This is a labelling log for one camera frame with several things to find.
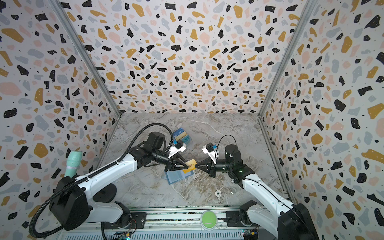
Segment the gold yellow credit card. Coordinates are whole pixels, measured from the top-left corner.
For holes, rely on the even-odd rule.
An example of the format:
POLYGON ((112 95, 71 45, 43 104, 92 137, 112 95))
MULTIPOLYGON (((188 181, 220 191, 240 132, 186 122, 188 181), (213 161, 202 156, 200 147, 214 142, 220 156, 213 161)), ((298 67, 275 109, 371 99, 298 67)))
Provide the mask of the gold yellow credit card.
POLYGON ((188 169, 183 170, 183 173, 184 173, 184 174, 187 174, 187 173, 189 173, 189 172, 195 170, 195 169, 196 169, 196 167, 195 167, 196 164, 197 164, 197 162, 196 162, 195 159, 192 159, 192 160, 186 162, 186 165, 188 165, 188 169))

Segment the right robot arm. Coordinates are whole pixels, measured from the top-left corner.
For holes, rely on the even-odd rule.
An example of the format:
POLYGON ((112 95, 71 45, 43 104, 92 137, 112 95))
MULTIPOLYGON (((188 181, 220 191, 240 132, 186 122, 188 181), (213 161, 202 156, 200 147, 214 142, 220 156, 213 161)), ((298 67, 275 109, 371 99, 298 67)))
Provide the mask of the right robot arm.
POLYGON ((243 162, 238 146, 226 146, 224 159, 218 158, 217 150, 216 145, 205 145, 203 152, 208 158, 195 167, 209 174, 211 178, 216 177, 218 172, 228 174, 235 184, 257 199, 240 207, 242 224, 261 226, 278 240, 319 239, 309 210, 303 204, 293 204, 265 184, 243 162))

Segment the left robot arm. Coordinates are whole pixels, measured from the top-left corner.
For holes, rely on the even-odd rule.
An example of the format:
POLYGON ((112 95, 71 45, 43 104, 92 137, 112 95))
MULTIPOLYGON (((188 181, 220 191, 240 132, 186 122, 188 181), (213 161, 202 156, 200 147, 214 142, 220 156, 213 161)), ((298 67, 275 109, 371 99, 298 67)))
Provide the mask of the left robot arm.
POLYGON ((164 152, 160 148, 165 136, 159 132, 150 133, 148 139, 132 147, 122 160, 115 160, 90 174, 76 179, 65 177, 58 189, 64 192, 50 203, 50 211, 64 230, 71 231, 84 223, 106 222, 118 228, 131 223, 131 212, 121 202, 114 202, 116 190, 109 190, 113 182, 151 162, 165 165, 166 171, 186 170, 188 166, 181 156, 187 146, 181 140, 174 140, 164 152))

